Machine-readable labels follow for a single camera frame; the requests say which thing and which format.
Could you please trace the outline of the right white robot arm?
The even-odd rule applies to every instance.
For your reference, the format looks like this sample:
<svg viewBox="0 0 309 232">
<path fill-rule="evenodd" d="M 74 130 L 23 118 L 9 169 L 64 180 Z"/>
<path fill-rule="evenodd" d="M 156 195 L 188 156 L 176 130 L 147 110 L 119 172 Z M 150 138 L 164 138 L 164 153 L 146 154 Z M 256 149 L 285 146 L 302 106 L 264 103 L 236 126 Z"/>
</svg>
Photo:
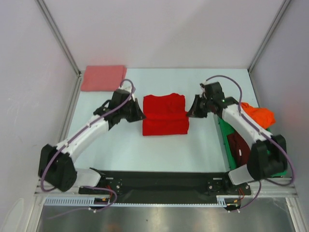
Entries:
<svg viewBox="0 0 309 232">
<path fill-rule="evenodd" d="M 241 136 L 250 149 L 247 163 L 227 173 L 228 179 L 223 181 L 226 193 L 234 194 L 243 183 L 270 178 L 287 170 L 283 136 L 274 136 L 258 125 L 241 110 L 240 102 L 224 95 L 219 82 L 204 82 L 200 87 L 202 93 L 195 95 L 187 116 L 205 118 L 209 113 L 217 115 Z"/>
</svg>

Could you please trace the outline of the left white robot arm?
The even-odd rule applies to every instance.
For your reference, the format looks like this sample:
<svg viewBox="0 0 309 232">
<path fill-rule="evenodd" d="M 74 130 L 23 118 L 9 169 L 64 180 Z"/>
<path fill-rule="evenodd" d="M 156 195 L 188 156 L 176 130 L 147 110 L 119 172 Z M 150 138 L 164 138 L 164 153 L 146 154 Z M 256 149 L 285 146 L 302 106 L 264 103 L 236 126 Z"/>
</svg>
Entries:
<svg viewBox="0 0 309 232">
<path fill-rule="evenodd" d="M 44 184 L 66 192 L 73 186 L 90 187 L 95 193 L 106 189 L 106 181 L 93 168 L 75 167 L 78 157 L 101 135 L 107 133 L 122 119 L 136 122 L 145 119 L 134 91 L 117 89 L 112 98 L 97 108 L 89 121 L 71 137 L 57 145 L 46 144 L 41 149 L 38 176 L 41 190 L 48 192 Z"/>
</svg>

